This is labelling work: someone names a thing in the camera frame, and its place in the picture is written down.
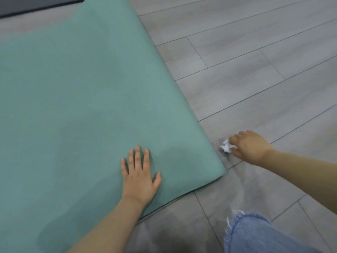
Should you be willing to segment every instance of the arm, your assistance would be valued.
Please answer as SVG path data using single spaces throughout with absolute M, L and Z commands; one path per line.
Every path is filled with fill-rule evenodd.
M 68 253 L 122 253 L 144 207 L 153 199 L 160 184 L 160 173 L 152 182 L 150 172 L 150 153 L 144 151 L 143 168 L 141 166 L 140 147 L 136 146 L 135 161 L 133 150 L 129 152 L 129 173 L 125 159 L 121 161 L 124 178 L 122 199 L 89 234 Z
M 253 131 L 235 134 L 230 144 L 236 157 L 281 176 L 337 214 L 337 164 L 277 151 Z

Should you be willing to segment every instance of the light blue jeans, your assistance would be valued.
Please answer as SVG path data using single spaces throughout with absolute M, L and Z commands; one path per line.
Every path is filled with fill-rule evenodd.
M 225 253 L 321 253 L 278 231 L 265 217 L 238 213 L 228 224 Z

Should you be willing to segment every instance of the left hand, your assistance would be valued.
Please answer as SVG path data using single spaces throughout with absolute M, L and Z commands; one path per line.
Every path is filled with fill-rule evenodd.
M 126 170 L 125 159 L 122 158 L 121 167 L 124 178 L 122 199 L 135 200 L 144 208 L 158 191 L 161 184 L 160 172 L 152 182 L 150 171 L 150 152 L 144 151 L 144 162 L 141 165 L 141 148 L 136 146 L 136 154 L 133 159 L 133 149 L 129 151 L 129 173 Z

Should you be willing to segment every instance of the denim jeans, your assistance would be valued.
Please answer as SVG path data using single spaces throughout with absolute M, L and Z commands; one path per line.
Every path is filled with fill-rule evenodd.
M 281 233 L 256 213 L 239 212 L 228 223 L 225 253 L 321 253 Z

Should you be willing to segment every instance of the forearm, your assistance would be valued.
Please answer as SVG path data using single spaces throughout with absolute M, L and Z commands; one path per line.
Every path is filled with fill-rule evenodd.
M 272 150 L 261 167 L 288 180 L 337 214 L 337 164 Z
M 123 198 L 89 234 L 68 253 L 122 253 L 142 212 L 132 198 Z

